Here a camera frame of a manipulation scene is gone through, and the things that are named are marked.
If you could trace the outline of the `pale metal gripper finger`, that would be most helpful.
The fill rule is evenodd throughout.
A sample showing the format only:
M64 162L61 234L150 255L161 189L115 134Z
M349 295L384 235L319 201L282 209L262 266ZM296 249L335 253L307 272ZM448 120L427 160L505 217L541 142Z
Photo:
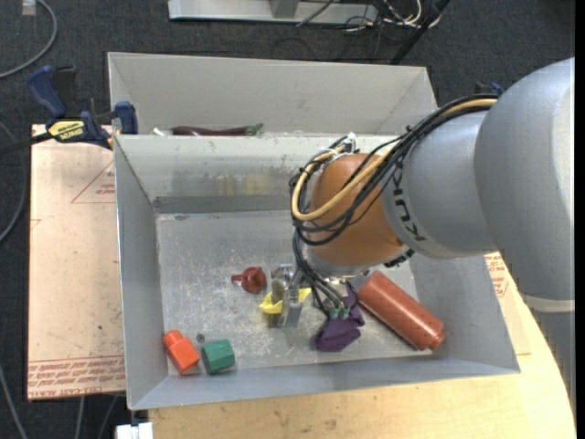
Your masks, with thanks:
M283 307L283 327L297 328L302 310L301 302L287 302Z
M283 280L274 279L271 282L271 303L272 314L269 316L270 327L282 327L282 308L285 295L285 284Z

